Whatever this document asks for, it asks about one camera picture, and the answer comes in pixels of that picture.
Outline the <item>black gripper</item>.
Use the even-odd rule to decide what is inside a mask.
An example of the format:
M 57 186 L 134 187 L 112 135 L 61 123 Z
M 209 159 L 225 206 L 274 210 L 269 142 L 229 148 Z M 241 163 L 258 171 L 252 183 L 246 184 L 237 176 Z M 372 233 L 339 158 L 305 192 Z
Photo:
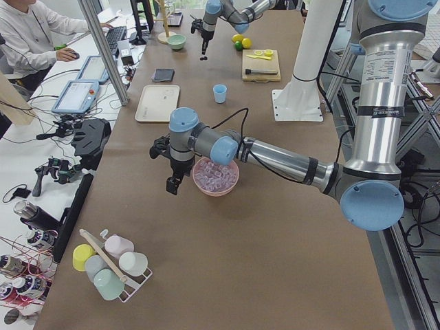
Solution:
M 151 159 L 156 159 L 160 155 L 169 160 L 170 167 L 173 170 L 173 176 L 166 180 L 166 191 L 177 195 L 184 175 L 190 176 L 193 167 L 193 153 L 175 151 L 171 147 L 170 136 L 166 135 L 154 140 L 152 147 L 149 149 Z

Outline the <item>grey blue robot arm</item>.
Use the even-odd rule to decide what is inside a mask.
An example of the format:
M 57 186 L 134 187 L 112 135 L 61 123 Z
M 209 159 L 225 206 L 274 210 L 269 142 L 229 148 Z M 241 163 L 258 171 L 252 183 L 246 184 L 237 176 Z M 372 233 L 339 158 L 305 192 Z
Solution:
M 342 217 L 368 231 L 385 230 L 403 216 L 399 191 L 397 144 L 404 118 L 414 47 L 424 38 L 434 1 L 356 1 L 349 40 L 363 50 L 360 94 L 355 113 L 352 154 L 336 159 L 338 135 L 333 116 L 321 105 L 319 71 L 340 23 L 343 1 L 312 1 L 306 19 L 282 12 L 274 18 L 273 1 L 236 9 L 231 1 L 213 1 L 198 15 L 195 34 L 205 49 L 203 64 L 219 42 L 221 26 L 246 23 L 249 30 L 274 32 L 272 46 L 293 49 L 292 74 L 280 87 L 261 96 L 244 93 L 243 109 L 220 123 L 208 103 L 192 102 L 172 111 L 167 131 L 147 155 L 164 158 L 165 189 L 176 193 L 190 178 L 200 157 L 221 165 L 262 167 L 280 178 L 271 193 L 286 193 L 295 184 L 300 196 L 326 195 Z

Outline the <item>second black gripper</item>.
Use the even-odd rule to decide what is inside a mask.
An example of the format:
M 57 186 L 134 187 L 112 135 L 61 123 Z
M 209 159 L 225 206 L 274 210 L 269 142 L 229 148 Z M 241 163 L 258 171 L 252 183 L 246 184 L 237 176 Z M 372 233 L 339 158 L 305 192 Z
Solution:
M 215 26 L 207 24 L 203 19 L 194 19 L 191 23 L 190 33 L 194 34 L 198 31 L 202 37 L 202 57 L 207 57 L 206 51 L 208 49 L 209 41 L 213 39 L 215 33 Z

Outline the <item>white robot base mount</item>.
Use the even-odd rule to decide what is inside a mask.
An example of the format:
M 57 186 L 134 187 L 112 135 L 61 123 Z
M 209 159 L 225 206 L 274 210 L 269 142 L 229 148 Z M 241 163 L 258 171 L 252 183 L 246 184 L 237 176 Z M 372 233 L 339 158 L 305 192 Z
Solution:
M 276 121 L 323 121 L 318 75 L 343 9 L 343 0 L 320 0 L 309 4 L 292 78 L 283 89 L 272 91 Z

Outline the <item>second grey blue robot arm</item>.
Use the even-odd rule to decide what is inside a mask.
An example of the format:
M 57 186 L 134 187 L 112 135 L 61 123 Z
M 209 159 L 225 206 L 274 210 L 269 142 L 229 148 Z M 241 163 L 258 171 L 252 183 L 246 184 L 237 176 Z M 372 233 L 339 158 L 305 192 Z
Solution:
M 276 1 L 260 0 L 238 11 L 233 1 L 207 1 L 202 19 L 194 18 L 191 24 L 191 33 L 199 31 L 203 39 L 201 46 L 201 61 L 207 60 L 206 52 L 209 41 L 213 39 L 217 19 L 223 19 L 229 23 L 239 34 L 244 33 L 249 24 L 256 20 L 264 11 L 272 9 Z

